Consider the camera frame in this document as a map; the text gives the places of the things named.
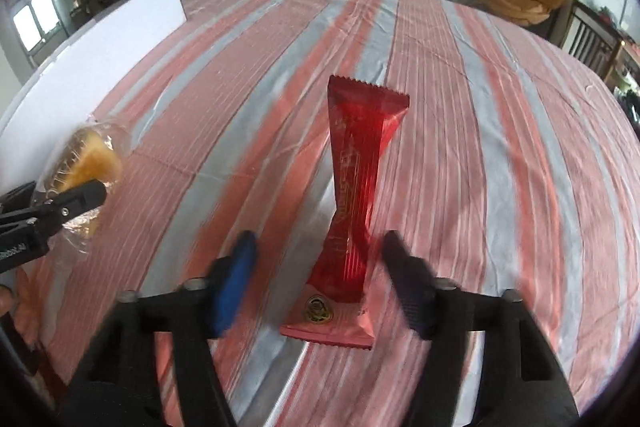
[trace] robotic claw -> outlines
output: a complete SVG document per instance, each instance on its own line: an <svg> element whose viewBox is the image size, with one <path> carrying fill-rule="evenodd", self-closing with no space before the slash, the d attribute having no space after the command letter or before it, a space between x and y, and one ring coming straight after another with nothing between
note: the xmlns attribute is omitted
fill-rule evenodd
<svg viewBox="0 0 640 427"><path fill-rule="evenodd" d="M462 291L436 279L396 232L383 260L410 328L431 341L402 427L450 427L469 331L485 331L478 399L469 427L555 427L578 418L551 348L514 291L502 297ZM56 419L67 427L164 427L154 333L171 332L180 410L186 427L234 427L209 350L233 323L257 258L252 232L202 279L175 292L142 298L124 292L78 365Z"/></svg>
<svg viewBox="0 0 640 427"><path fill-rule="evenodd" d="M49 239L67 221L101 206L107 196L104 185L91 180L62 192L45 204L32 206L35 186L35 182L21 185L0 198L1 278L10 270L49 253ZM38 355L15 329L10 312L0 316L0 342L11 350L22 370L31 376L36 373Z"/></svg>

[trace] bread in plastic bag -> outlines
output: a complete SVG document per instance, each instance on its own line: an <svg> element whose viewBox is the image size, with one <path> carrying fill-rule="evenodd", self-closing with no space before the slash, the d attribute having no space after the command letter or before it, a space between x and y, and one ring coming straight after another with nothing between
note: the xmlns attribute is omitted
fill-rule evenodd
<svg viewBox="0 0 640 427"><path fill-rule="evenodd" d="M49 156L34 192L34 204L46 203L61 192L87 181L101 181L107 199L122 177L124 158L130 153L130 136L113 122L87 123L68 139L61 140ZM99 222L101 207L67 221L57 235L69 241L77 251L87 254L90 240Z"/></svg>

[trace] striped tablecloth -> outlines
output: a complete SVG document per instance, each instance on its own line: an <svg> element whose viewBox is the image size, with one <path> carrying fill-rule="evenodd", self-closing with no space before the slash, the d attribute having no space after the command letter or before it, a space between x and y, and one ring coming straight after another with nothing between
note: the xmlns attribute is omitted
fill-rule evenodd
<svg viewBox="0 0 640 427"><path fill-rule="evenodd" d="M335 209L331 73L411 96L382 158L374 233L398 229L442 277L518 288L581 408L638 317L638 141L604 84L516 26L442 0L186 0L188 20L96 109L134 140L89 257L40 263L41 339L70 378L123 289L202 274L239 231L259 260L241 312L212 345L241 426L392 426L426 344L407 330L380 263L372 351L278 334ZM179 425L167 338L159 373ZM470 418L481 343L456 423Z"/></svg>

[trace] snack bar package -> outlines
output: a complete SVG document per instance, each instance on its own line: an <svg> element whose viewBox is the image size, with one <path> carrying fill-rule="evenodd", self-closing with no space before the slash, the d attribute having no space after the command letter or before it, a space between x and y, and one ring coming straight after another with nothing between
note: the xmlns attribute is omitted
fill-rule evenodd
<svg viewBox="0 0 640 427"><path fill-rule="evenodd" d="M409 108L409 97L333 75L327 96L336 211L318 261L280 333L369 349L374 335L364 286L378 163Z"/></svg>
<svg viewBox="0 0 640 427"><path fill-rule="evenodd" d="M69 139L61 140L51 153L34 192L34 204L47 200L96 179L113 192L122 175L122 162L130 151L127 131L111 122L87 123ZM59 236L69 241L79 253L87 253L94 235L100 208L94 208L67 221Z"/></svg>

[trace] red snack wrapper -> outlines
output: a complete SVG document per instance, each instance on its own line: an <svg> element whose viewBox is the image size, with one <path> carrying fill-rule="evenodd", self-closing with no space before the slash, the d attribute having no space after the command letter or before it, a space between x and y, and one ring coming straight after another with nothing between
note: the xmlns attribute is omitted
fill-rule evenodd
<svg viewBox="0 0 640 427"><path fill-rule="evenodd" d="M365 281L378 163L409 108L409 97L333 75L327 97L336 211L318 261L280 333L368 349L374 335Z"/></svg>

